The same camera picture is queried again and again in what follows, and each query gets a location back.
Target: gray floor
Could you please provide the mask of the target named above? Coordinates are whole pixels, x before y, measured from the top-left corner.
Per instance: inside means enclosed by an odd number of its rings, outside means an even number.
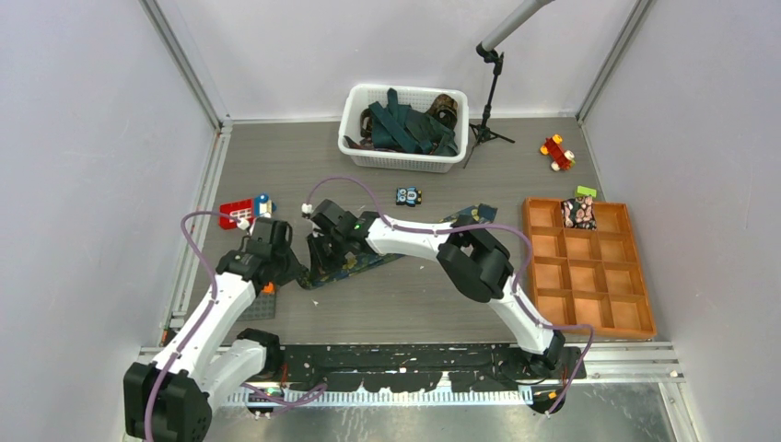
[[[268,442],[664,442],[675,435],[657,384],[575,385],[550,420],[525,406],[299,409],[254,420],[221,408],[206,440]]]
[[[519,226],[519,204],[528,196],[566,198],[578,185],[599,188],[586,142],[573,118],[494,120],[492,129],[515,138],[514,145],[495,140],[478,147],[468,168],[447,174],[360,168],[336,147],[338,122],[237,125],[233,129],[216,205],[268,192],[278,206],[275,217],[294,228],[293,249],[309,265],[305,237],[311,224],[300,216],[301,204],[319,180],[330,175],[359,178],[379,196],[389,215],[436,222],[471,204],[498,207],[497,224]],[[576,165],[553,172],[540,154],[546,136],[560,134],[576,155]],[[424,193],[419,207],[394,204],[397,187],[416,186]],[[369,199],[349,182],[330,182],[313,203],[330,198],[345,210],[371,210]],[[216,263],[239,244],[237,231],[224,231],[214,220],[204,244]],[[517,238],[495,235],[514,254]],[[208,283],[199,272],[190,310]],[[435,262],[402,258],[378,269],[316,290],[295,283],[279,293],[276,318],[238,322],[228,335],[253,327],[276,333],[283,343],[486,343],[511,342],[504,323],[485,305],[462,296]]]

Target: cable connector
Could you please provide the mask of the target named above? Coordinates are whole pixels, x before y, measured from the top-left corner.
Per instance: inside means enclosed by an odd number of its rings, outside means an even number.
[[[239,218],[239,221],[236,223],[236,227],[240,228],[241,230],[247,230],[250,228],[250,220],[247,218]]]

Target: toy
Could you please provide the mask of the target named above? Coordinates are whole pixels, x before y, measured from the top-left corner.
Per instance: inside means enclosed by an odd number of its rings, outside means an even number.
[[[562,149],[561,142],[561,135],[556,134],[552,138],[545,138],[545,144],[540,147],[543,155],[550,155],[554,159],[551,169],[555,171],[569,170],[575,164],[575,154],[571,150]]]
[[[270,218],[271,213],[276,210],[276,204],[271,201],[267,193],[247,200],[234,201],[220,205],[221,214],[235,216],[236,218],[246,219],[252,222],[257,217]],[[236,228],[236,222],[229,218],[219,218],[219,226],[225,230]]]
[[[396,205],[409,205],[415,207],[423,202],[423,191],[415,187],[400,187],[396,189]]]
[[[575,196],[590,196],[592,198],[596,198],[597,190],[586,186],[577,186],[575,189]]]

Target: orange wooden tray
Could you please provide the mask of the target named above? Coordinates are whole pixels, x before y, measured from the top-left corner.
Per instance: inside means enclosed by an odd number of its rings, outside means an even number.
[[[564,227],[561,202],[527,198],[520,207],[533,254],[531,302],[553,324],[587,323],[618,338],[656,336],[626,204],[594,202],[597,230],[584,230]]]

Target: white wall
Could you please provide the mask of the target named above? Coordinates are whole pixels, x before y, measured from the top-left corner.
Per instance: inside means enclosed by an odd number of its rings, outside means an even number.
[[[286,119],[340,116],[350,88],[368,82],[459,89],[482,113],[491,67],[474,48],[520,0],[161,3],[203,57],[213,101],[234,119]],[[633,4],[544,7],[497,48],[507,59],[495,114],[577,111]]]
[[[0,14],[3,440],[116,440],[213,130],[136,0]]]
[[[657,2],[587,119],[712,440],[781,440],[781,4]]]

